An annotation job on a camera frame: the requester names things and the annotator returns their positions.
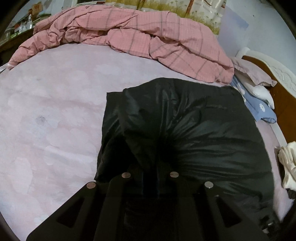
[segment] folded towel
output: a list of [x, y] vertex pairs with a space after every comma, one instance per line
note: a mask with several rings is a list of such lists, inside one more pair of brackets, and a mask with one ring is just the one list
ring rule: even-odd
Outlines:
[[279, 161], [285, 169], [283, 188], [296, 191], [296, 142], [291, 142], [280, 149]]

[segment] blue fabric with white flowers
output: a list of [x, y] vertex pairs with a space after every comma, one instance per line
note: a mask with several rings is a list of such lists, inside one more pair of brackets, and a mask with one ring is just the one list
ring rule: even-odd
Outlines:
[[235, 75], [230, 85], [241, 93], [245, 105], [256, 121], [264, 120], [268, 123], [276, 123], [277, 118], [273, 110], [263, 100], [251, 95]]

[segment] fabric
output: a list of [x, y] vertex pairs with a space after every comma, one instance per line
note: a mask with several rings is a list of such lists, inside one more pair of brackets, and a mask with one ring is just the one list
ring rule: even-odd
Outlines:
[[0, 74], [0, 212], [21, 241], [94, 180], [106, 93], [159, 77], [202, 83], [152, 59], [77, 43]]
[[[280, 175], [281, 175], [281, 187], [284, 188], [283, 185], [282, 185], [282, 182], [283, 182], [283, 180], [285, 178], [285, 175], [286, 175], [285, 168], [284, 168], [284, 166], [282, 164], [278, 164], [278, 165], [279, 165], [279, 171], [280, 171]], [[293, 191], [293, 190], [291, 190], [289, 188], [285, 189], [285, 190], [288, 193], [289, 199], [292, 199], [292, 200], [296, 199], [296, 191]]]
[[264, 86], [255, 85], [249, 77], [241, 74], [241, 72], [236, 69], [234, 70], [234, 73], [251, 95], [263, 100], [271, 109], [274, 109], [274, 100], [270, 92]]
[[34, 33], [17, 49], [10, 65], [62, 43], [83, 42], [158, 60], [204, 82], [228, 84], [234, 73], [231, 60], [208, 27], [167, 11], [84, 5], [39, 22]]
[[279, 161], [284, 166], [283, 188], [296, 191], [296, 142], [290, 142], [279, 151]]
[[231, 57], [234, 67], [242, 74], [246, 74], [254, 82], [255, 85], [272, 86], [274, 87], [277, 82], [272, 80], [270, 76], [264, 72], [256, 64], [236, 57]]
[[293, 205], [293, 201], [289, 199], [287, 190], [282, 187], [282, 165], [279, 165], [278, 161], [280, 144], [269, 123], [259, 120], [256, 121], [256, 126], [263, 138], [265, 149], [270, 159], [272, 174], [274, 176], [274, 211], [276, 212], [279, 220], [283, 221], [287, 212]]
[[230, 85], [240, 92], [245, 105], [256, 121], [264, 120], [268, 123], [276, 123], [277, 117], [273, 110], [263, 100], [251, 95], [236, 76], [233, 76]]
[[192, 19], [209, 27], [214, 34], [219, 34], [221, 18], [225, 12], [227, 0], [106, 0], [107, 5], [132, 8], [141, 11], [171, 11], [180, 17]]
[[231, 87], [159, 78], [107, 94], [95, 179], [158, 160], [224, 189], [255, 223], [272, 219], [274, 182], [262, 137]]

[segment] pink bed sheet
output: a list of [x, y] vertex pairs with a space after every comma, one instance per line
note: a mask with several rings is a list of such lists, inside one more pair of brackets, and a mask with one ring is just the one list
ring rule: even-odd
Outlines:
[[[87, 44], [47, 49], [0, 74], [0, 211], [21, 241], [93, 180], [106, 93], [158, 77], [202, 83], [152, 59]], [[270, 125], [257, 126], [282, 219], [292, 201], [279, 180], [278, 142]]]
[[228, 84], [234, 74], [231, 60], [208, 27], [168, 11], [84, 5], [39, 22], [34, 33], [12, 56], [11, 67], [62, 43], [83, 42], [158, 60], [208, 83]]

